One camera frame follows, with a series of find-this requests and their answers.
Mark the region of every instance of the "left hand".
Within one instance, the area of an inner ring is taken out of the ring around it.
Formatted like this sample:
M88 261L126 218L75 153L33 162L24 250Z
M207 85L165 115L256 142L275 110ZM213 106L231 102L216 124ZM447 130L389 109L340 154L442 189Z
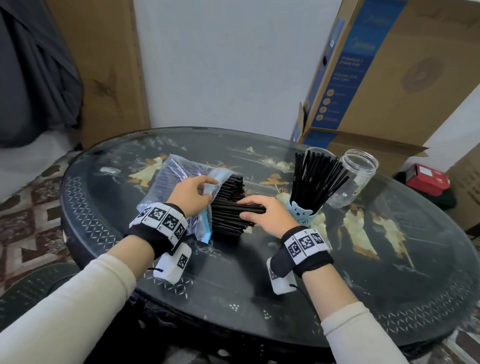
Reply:
M186 218L199 214L212 201L211 194L198 193L204 183L218 184L218 181L208 176L185 178L175 186L167 203L180 207Z

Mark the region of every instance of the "right hand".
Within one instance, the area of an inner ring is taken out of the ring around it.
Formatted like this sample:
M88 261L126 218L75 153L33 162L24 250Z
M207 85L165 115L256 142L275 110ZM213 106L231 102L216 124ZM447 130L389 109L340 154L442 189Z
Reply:
M264 214L253 212L242 212L240 218L260 225L266 232L277 238L281 238L291 228L299 226L294 218L287 211L283 203L275 197L254 194L237 202L240 205L257 204L266 208Z

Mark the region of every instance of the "gray fabric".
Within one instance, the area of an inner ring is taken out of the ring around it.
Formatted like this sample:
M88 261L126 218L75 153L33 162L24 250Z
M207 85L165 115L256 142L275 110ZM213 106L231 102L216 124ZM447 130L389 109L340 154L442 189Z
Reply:
M77 124L82 84L43 0L0 0L0 146Z

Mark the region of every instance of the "plastic bag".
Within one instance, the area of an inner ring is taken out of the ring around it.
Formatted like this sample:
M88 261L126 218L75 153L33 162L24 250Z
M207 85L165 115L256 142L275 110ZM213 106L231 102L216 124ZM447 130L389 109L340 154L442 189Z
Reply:
M138 204L137 210L143 211L154 202L166 202L178 182L187 177L208 175L215 178L218 184L205 183L203 193L215 198L222 184L234 172L226 168L214 168L206 164L191 162L183 157L170 154L156 175L155 181ZM197 240L208 243L212 235L212 209L210 205L197 216L188 218L187 234L195 234Z

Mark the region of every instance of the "round table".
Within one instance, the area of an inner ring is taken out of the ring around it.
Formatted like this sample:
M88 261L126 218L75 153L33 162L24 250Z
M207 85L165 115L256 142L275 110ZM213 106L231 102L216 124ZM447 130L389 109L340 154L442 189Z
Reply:
M119 241L154 182L152 170L169 154L230 168L244 176L247 194L276 196L288 192L295 152L305 148L197 127L106 140L65 173L61 206L68 247L83 267ZM416 192L377 174L353 204L324 206L322 213L317 222L321 228L325 219L336 269L406 352L448 335L471 312L479 291L476 251L444 212ZM329 360L320 321L305 296L299 290L272 292L265 262L279 249L278 239L254 227L239 239L213 235L209 244L193 237L187 243L192 257L181 280L166 284L148 271L138 295L171 312L173 321L230 339L230 350L301 352ZM298 278L297 283L305 291Z

